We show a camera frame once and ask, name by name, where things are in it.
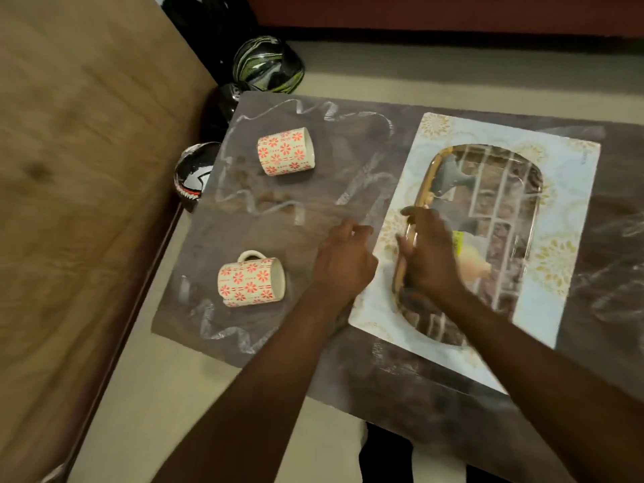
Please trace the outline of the person's right hand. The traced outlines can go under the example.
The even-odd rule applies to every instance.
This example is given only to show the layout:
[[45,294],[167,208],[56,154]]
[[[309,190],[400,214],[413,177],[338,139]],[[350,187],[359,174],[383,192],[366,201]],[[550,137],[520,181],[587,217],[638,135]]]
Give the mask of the person's right hand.
[[436,210],[429,209],[429,275],[426,283],[410,283],[405,272],[405,285],[443,307],[465,287],[459,277],[451,230]]

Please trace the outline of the person's left hand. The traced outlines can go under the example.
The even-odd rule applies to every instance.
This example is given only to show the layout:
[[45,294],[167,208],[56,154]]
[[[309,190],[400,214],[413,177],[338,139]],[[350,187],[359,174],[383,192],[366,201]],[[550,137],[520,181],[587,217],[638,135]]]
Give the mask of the person's left hand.
[[331,241],[328,233],[318,248],[311,288],[339,312],[372,282],[378,264],[368,242]]

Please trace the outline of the brick print tray wooden rim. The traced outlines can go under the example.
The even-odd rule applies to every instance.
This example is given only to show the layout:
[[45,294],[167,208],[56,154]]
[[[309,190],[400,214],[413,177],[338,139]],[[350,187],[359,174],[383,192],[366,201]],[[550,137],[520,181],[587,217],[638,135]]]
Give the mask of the brick print tray wooden rim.
[[388,211],[390,236],[416,242],[399,210],[434,209],[452,231],[459,277],[485,305],[513,321],[543,190],[539,168],[489,144],[461,144],[434,153],[418,149]]

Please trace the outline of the person's left forearm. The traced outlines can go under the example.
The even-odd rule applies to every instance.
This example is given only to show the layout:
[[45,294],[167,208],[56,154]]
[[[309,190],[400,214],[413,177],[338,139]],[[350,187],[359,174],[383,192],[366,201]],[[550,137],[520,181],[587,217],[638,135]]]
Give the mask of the person's left forearm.
[[358,293],[310,286],[151,483],[274,483],[335,320]]

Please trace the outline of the person's right forearm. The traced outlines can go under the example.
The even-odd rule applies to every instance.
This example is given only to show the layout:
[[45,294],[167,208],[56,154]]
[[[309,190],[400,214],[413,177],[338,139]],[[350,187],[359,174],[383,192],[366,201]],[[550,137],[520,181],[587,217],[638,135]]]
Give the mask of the person's right forearm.
[[430,297],[577,483],[644,483],[644,402],[544,345],[463,286]]

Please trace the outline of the clear plastic table cover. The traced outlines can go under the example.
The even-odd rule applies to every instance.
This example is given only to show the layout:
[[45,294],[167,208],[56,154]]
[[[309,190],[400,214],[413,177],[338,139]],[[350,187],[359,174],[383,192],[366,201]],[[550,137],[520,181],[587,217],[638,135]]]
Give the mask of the clear plastic table cover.
[[[345,216],[378,231],[424,113],[436,112],[601,144],[582,257],[556,349],[644,400],[644,320],[636,291],[644,265],[644,125],[414,105],[246,93],[234,113],[214,176],[152,320],[153,333],[231,366],[242,367],[278,326],[310,278],[316,245]],[[312,170],[267,176],[261,137],[308,129]],[[216,269],[243,249],[275,253],[286,266],[286,300],[227,308]],[[438,447],[516,483],[567,482],[509,397],[459,381],[428,360],[354,327],[323,354],[311,398],[414,442]]]

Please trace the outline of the pale floral placemat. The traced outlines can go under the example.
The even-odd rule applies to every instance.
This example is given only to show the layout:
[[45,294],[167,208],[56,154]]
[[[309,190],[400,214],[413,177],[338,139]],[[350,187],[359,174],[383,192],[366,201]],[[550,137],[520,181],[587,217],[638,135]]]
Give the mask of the pale floral placemat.
[[[413,154],[418,149],[436,153],[461,144],[502,147],[526,157],[542,173],[543,190],[519,302],[511,323],[554,348],[575,269],[601,145],[428,112],[419,122],[400,178],[405,176],[408,163],[415,161]],[[349,324],[430,361],[440,373],[445,373],[444,384],[453,389],[459,381],[468,380],[477,388],[486,387],[505,395],[507,391],[470,346],[465,335],[439,309],[428,305],[428,309],[420,314],[400,300],[406,265],[398,258],[395,237],[399,233],[390,236],[388,232],[388,211],[374,247],[379,260],[374,280],[356,299],[348,318]]]

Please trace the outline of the black helmet with white teeth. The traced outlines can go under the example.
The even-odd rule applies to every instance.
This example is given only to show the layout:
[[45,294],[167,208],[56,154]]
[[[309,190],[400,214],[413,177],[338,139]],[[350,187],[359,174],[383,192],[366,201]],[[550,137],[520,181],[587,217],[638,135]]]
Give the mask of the black helmet with white teeth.
[[182,207],[192,213],[212,172],[221,142],[191,145],[182,151],[174,168],[173,187]]

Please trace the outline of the plain black helmet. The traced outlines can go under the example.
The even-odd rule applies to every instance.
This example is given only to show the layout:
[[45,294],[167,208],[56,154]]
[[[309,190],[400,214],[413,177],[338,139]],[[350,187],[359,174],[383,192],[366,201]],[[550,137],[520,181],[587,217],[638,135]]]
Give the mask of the plain black helmet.
[[241,95],[250,90],[246,83],[230,82],[215,87],[208,94],[200,114],[201,143],[223,142]]

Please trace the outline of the green black marbled helmet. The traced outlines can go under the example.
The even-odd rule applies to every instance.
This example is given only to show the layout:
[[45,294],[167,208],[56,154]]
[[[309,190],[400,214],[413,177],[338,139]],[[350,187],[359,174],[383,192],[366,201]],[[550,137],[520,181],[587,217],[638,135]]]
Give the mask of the green black marbled helmet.
[[247,40],[232,61],[234,82],[253,91],[291,94],[304,75],[300,57],[285,41],[272,36]]

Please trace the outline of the person's black trousers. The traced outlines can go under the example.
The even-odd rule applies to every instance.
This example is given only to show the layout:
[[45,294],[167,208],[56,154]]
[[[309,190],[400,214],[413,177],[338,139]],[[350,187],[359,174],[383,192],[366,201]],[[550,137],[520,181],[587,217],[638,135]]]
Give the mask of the person's black trousers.
[[511,483],[369,422],[359,467],[363,483]]

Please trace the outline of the dark red wooden furniture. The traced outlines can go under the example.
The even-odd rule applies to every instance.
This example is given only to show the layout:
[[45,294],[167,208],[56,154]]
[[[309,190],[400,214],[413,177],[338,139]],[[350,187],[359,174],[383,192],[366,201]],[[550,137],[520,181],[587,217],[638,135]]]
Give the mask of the dark red wooden furniture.
[[248,0],[260,25],[644,38],[644,0]]

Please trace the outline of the black bag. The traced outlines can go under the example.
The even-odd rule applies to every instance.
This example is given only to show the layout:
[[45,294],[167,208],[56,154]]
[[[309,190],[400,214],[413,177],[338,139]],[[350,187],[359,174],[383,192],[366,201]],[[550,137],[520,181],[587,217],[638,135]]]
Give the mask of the black bag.
[[233,82],[237,50],[259,35],[248,0],[163,0],[161,8],[216,84]]

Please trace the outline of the light wooden board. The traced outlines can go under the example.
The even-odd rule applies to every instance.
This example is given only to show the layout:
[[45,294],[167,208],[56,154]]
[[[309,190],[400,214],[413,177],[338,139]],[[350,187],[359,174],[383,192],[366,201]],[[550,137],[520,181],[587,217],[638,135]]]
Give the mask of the light wooden board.
[[0,0],[0,483],[73,454],[213,86],[156,0]]

